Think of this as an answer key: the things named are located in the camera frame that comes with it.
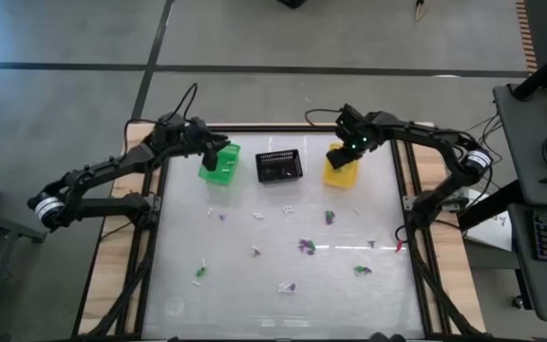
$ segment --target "green toy piece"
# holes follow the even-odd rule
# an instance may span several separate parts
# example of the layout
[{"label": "green toy piece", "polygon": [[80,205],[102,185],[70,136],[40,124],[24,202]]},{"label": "green toy piece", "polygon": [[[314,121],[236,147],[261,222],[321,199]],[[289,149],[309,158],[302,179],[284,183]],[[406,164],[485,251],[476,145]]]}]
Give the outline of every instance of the green toy piece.
[{"label": "green toy piece", "polygon": [[203,277],[206,274],[206,267],[200,267],[196,272],[196,277]]},{"label": "green toy piece", "polygon": [[369,273],[372,273],[369,267],[367,266],[356,266],[353,268],[353,272],[358,275],[368,275]]},{"label": "green toy piece", "polygon": [[327,210],[324,212],[324,216],[326,218],[327,224],[332,224],[334,221],[334,213],[331,210]]}]

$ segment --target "black basket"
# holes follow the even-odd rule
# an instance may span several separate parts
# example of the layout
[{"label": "black basket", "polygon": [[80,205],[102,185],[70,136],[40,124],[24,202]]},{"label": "black basket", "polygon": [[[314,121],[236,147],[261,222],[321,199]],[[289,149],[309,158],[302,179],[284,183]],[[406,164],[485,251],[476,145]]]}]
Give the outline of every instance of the black basket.
[{"label": "black basket", "polygon": [[290,7],[291,9],[296,9],[298,8],[299,6],[303,5],[303,3],[306,1],[306,0],[277,0],[279,2],[281,2],[282,4]]},{"label": "black basket", "polygon": [[294,181],[303,177],[298,150],[259,153],[255,158],[256,174],[262,183]]}]

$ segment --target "black cable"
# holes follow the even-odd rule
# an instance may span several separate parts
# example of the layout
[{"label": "black cable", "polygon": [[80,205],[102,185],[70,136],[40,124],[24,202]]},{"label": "black cable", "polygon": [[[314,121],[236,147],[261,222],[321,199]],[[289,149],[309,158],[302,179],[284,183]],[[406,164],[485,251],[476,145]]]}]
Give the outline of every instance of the black cable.
[{"label": "black cable", "polygon": [[459,155],[459,156],[455,156],[455,158],[457,158],[458,160],[460,160],[461,158],[463,158],[463,156],[465,155],[465,152],[463,152],[462,149],[460,149],[458,146],[455,146],[455,145],[453,145],[453,149],[456,150],[456,151],[460,151],[460,155]]},{"label": "black cable", "polygon": [[[444,220],[441,220],[441,219],[434,219],[434,222],[441,223],[441,224],[446,224],[447,226],[457,228],[457,229],[461,229],[460,226],[458,226],[457,224],[447,222],[447,221],[444,221]],[[396,231],[394,232],[394,237],[396,238],[396,241],[399,241],[399,242],[401,241],[400,238],[398,237],[398,233],[400,233],[400,231],[403,228],[406,228],[406,227],[404,225],[401,225],[400,227],[396,228]],[[402,240],[402,242],[403,243],[408,243],[408,238],[406,240]]]},{"label": "black cable", "polygon": [[482,178],[485,180],[485,181],[490,181],[491,182],[491,185],[494,185],[495,187],[499,189],[501,189],[501,186],[497,185],[494,181],[492,181],[490,178],[486,178],[485,176],[482,176]]},{"label": "black cable", "polygon": [[198,94],[198,84],[197,83],[192,84],[189,87],[189,89],[187,89],[187,91],[185,92],[185,95],[182,97],[182,100],[180,100],[180,104],[177,106],[177,109],[175,109],[175,111],[174,111],[176,113],[177,110],[179,110],[180,105],[182,105],[185,102],[185,98],[187,97],[187,94],[189,94],[189,92],[192,89],[194,90],[194,92],[191,95],[191,99],[189,100],[189,104],[185,107],[185,111],[182,113],[182,118],[185,121],[187,121],[187,112],[189,111],[189,108],[191,107],[191,105],[194,103],[194,99],[196,98],[196,94]]},{"label": "black cable", "polygon": [[313,124],[313,122],[308,117],[313,112],[341,113],[341,109],[315,108],[315,109],[310,109],[310,110],[306,111],[305,114],[304,114],[305,121],[308,122],[308,124],[310,124],[312,126],[315,126],[315,124]]},{"label": "black cable", "polygon": [[489,166],[489,180],[486,182],[486,185],[484,185],[484,190],[482,190],[481,194],[476,196],[476,198],[472,201],[472,203],[468,204],[458,215],[457,217],[460,218],[465,212],[474,206],[481,198],[486,194],[486,191],[489,189],[489,185],[491,185],[491,180],[493,179],[493,165]]},{"label": "black cable", "polygon": [[489,125],[495,120],[495,118],[497,118],[499,116],[499,113],[492,116],[491,119],[489,120],[489,122],[487,123],[487,125],[484,127],[483,131],[482,131],[482,134],[481,134],[481,138],[479,139],[479,143],[480,144],[483,144],[491,153],[493,153],[494,155],[496,155],[498,157],[498,159],[496,161],[493,161],[493,165],[497,164],[498,162],[501,162],[503,161],[503,156],[499,153],[497,153],[497,151],[495,151],[493,148],[491,148],[491,146],[489,146],[489,143],[486,141],[487,138],[489,138],[489,136],[497,131],[498,129],[500,129],[502,127],[502,124],[501,124],[501,119],[498,119],[494,124],[493,126],[491,127],[491,129],[489,129]]},{"label": "black cable", "polygon": [[103,235],[103,236],[99,239],[99,242],[103,242],[104,238],[106,238],[106,237],[108,237],[108,236],[110,236],[110,235],[112,235],[112,234],[115,234],[115,233],[121,231],[123,228],[129,226],[130,224],[132,224],[132,222],[128,222],[128,223],[126,223],[126,224],[124,224],[124,225],[122,225],[122,226],[120,226],[120,227],[118,227],[118,228],[115,228],[114,230],[112,230],[112,231],[106,233],[105,235]]},{"label": "black cable", "polygon": [[486,118],[486,119],[482,120],[481,122],[476,123],[475,125],[471,126],[470,128],[465,129],[464,131],[465,131],[465,132],[469,132],[469,131],[471,131],[472,129],[474,129],[474,128],[476,128],[476,127],[478,127],[478,126],[480,126],[480,125],[482,125],[482,124],[484,124],[484,123],[486,123],[486,122],[488,122],[489,120],[491,120],[491,118]]},{"label": "black cable", "polygon": [[135,123],[147,123],[147,124],[157,124],[157,121],[149,119],[130,119],[125,122],[123,126],[123,155],[122,161],[125,159],[125,156],[128,154],[128,126]]},{"label": "black cable", "polygon": [[[400,242],[400,238],[398,237],[398,233],[401,229],[405,228],[404,225],[401,225],[400,227],[396,228],[396,231],[394,232],[394,236],[396,237],[396,241]],[[403,243],[408,243],[408,238],[406,240],[402,240]]]},{"label": "black cable", "polygon": [[[154,201],[154,203],[151,205],[151,208],[149,209],[149,216],[151,216],[151,214],[153,214],[153,211],[154,211],[155,198],[156,198],[157,195],[153,191],[149,191],[149,195],[153,195],[153,201]],[[123,228],[129,226],[130,224],[132,224],[132,222],[127,222],[126,224],[123,224],[123,225],[115,228],[114,230],[112,230],[110,232],[107,232],[105,235],[103,235],[103,236],[101,236],[101,238],[99,238],[99,243],[102,242],[104,240],[104,238],[121,231]]]}]

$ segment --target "yellow basket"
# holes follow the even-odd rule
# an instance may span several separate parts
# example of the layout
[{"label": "yellow basket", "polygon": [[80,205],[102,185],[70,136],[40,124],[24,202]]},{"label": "yellow basket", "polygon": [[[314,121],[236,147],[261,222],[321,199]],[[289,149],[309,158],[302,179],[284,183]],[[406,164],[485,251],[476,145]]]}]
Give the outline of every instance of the yellow basket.
[{"label": "yellow basket", "polygon": [[[331,143],[329,151],[341,146],[340,143]],[[345,189],[350,189],[356,184],[356,179],[358,178],[358,161],[352,161],[336,170],[332,168],[328,159],[325,160],[325,163],[324,177],[322,178],[325,184]]]}]

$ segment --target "white table surface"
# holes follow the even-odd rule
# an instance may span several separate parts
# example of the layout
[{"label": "white table surface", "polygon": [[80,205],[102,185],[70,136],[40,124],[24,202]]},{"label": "white table surface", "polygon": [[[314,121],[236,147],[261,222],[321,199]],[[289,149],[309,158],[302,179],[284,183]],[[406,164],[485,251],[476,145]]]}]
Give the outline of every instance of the white table surface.
[{"label": "white table surface", "polygon": [[[229,186],[199,178],[200,157],[170,160],[142,338],[423,337],[408,250],[395,253],[403,216],[389,143],[360,160],[346,190],[322,182],[332,133],[230,138],[241,151]],[[255,154],[285,149],[299,150],[303,178],[259,183]],[[332,225],[325,210],[336,215]],[[300,238],[315,242],[314,256],[301,254]],[[192,280],[203,259],[198,287]],[[356,276],[356,265],[373,273]],[[296,290],[280,294],[279,283]]]}]

